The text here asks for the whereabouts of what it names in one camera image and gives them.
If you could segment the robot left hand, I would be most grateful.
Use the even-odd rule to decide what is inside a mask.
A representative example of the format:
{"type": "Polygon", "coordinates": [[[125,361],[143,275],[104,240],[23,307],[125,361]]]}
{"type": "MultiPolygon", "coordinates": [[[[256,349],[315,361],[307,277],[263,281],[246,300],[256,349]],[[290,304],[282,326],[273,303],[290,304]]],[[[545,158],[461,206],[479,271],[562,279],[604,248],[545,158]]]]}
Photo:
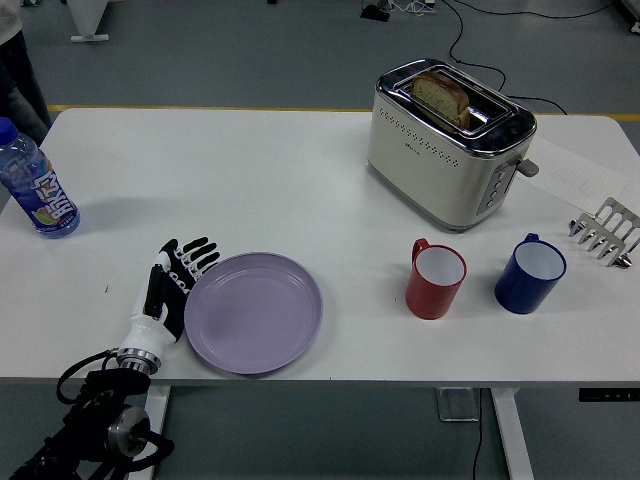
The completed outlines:
{"type": "Polygon", "coordinates": [[[217,244],[208,237],[183,246],[176,239],[161,247],[131,315],[131,330],[121,345],[127,353],[161,358],[184,331],[186,302],[195,283],[217,264],[217,244]]]}

